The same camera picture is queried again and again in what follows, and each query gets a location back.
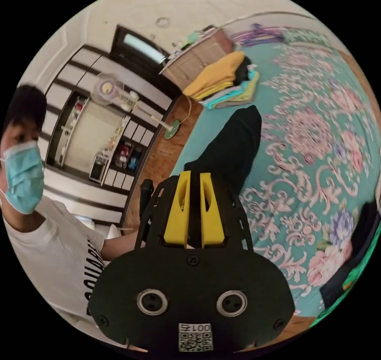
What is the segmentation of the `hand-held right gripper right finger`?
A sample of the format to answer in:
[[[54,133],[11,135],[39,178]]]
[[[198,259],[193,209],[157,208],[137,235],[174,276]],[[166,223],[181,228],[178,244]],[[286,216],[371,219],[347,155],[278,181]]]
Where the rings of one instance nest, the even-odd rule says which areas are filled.
[[[200,219],[202,247],[222,245],[225,235],[210,173],[200,174]]]

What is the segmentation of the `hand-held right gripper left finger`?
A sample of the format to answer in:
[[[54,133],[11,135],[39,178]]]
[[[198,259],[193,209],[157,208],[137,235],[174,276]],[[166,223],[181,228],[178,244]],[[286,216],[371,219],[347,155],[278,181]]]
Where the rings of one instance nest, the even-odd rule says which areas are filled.
[[[179,174],[164,233],[166,245],[187,245],[190,212],[191,172]]]

